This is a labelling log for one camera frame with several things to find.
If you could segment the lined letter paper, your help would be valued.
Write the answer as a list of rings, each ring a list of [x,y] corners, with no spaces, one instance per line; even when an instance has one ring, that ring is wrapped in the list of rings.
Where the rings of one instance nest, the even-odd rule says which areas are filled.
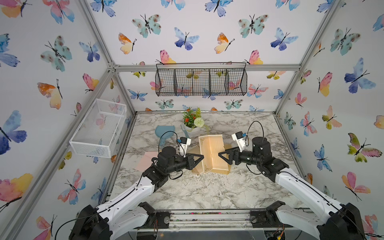
[[[202,163],[202,162],[198,163],[198,164],[191,170],[191,172],[192,172],[193,174],[197,174],[197,175],[201,175],[201,174],[203,174],[203,173],[204,173],[203,163]]]
[[[206,135],[199,137],[202,160],[202,174],[216,173],[228,175],[231,171],[231,166],[223,160],[219,153],[224,152],[223,135]]]

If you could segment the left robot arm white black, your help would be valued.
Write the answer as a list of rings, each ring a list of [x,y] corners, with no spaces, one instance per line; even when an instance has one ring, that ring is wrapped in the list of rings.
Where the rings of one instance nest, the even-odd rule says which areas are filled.
[[[116,240],[122,235],[150,223],[155,209],[145,198],[161,188],[170,174],[193,170],[202,160],[199,154],[177,154],[173,147],[165,147],[152,158],[152,164],[135,183],[117,197],[95,208],[87,206],[69,235],[70,240]]]

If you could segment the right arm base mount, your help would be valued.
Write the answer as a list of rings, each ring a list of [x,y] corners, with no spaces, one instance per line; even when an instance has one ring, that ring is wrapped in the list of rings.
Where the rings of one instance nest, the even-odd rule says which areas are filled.
[[[266,209],[250,211],[250,223],[252,228],[277,228],[282,223],[278,219],[277,210],[286,204],[282,201],[276,201]]]

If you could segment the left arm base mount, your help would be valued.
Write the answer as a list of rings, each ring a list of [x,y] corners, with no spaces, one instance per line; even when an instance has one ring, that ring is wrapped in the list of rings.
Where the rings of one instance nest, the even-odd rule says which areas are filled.
[[[140,228],[154,228],[155,230],[169,228],[171,221],[170,212],[157,211],[147,202],[140,203],[139,207],[143,208],[147,214],[147,220]]]

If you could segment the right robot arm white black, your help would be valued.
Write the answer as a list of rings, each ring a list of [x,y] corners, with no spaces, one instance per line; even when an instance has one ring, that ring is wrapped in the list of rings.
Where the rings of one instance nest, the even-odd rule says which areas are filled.
[[[296,174],[285,162],[273,157],[271,144],[264,137],[252,139],[252,150],[245,150],[245,138],[236,148],[218,155],[229,165],[255,165],[261,174],[288,190],[312,212],[306,213],[277,201],[267,207],[270,218],[290,225],[318,240],[364,240],[366,238],[359,209],[351,203],[342,204],[329,197]]]

